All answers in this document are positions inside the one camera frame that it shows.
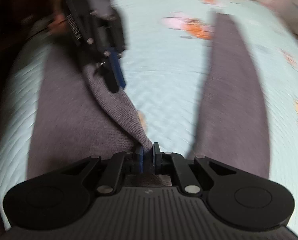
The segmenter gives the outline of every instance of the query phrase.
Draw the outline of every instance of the bed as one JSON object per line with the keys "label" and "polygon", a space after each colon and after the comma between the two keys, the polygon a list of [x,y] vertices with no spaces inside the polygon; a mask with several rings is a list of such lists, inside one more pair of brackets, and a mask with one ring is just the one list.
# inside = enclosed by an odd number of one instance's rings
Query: bed
{"label": "bed", "polygon": [[[125,89],[162,151],[187,155],[194,140],[200,88],[208,73],[214,12],[232,16],[256,66],[270,133],[269,179],[296,202],[288,226],[298,235],[298,43],[267,8],[250,0],[112,0],[124,18],[128,49],[121,60]],[[181,27],[203,25],[201,36]],[[46,33],[23,48],[9,78],[0,121],[0,208],[6,192],[26,179]]]}

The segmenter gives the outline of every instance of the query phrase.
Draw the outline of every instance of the gray fabric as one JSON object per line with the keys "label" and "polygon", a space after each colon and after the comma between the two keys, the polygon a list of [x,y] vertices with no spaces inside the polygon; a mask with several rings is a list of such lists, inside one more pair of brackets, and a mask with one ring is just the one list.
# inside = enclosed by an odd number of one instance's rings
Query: gray fabric
{"label": "gray fabric", "polygon": [[191,158],[205,155],[268,178],[265,102],[251,57],[228,15],[217,14],[210,72],[198,114]]}
{"label": "gray fabric", "polygon": [[45,64],[28,179],[84,157],[110,158],[139,143],[145,151],[152,147],[125,92],[110,93],[91,65],[82,73],[68,48],[54,45]]}

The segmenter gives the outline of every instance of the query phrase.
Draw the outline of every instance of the mattress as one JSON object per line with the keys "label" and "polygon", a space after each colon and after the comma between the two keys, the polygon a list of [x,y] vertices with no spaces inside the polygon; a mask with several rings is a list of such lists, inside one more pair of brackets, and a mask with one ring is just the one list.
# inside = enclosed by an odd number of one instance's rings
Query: mattress
{"label": "mattress", "polygon": [[[270,179],[296,201],[289,227],[298,234],[298,44],[280,20],[249,0],[113,0],[124,19],[121,60],[126,93],[146,119],[147,136],[163,151],[186,156],[208,73],[210,41],[181,27],[202,25],[212,35],[214,11],[232,15],[256,66],[270,131]],[[12,70],[0,121],[0,207],[25,180],[43,64],[50,40],[42,33],[24,47]],[[5,226],[9,224],[3,215]]]}

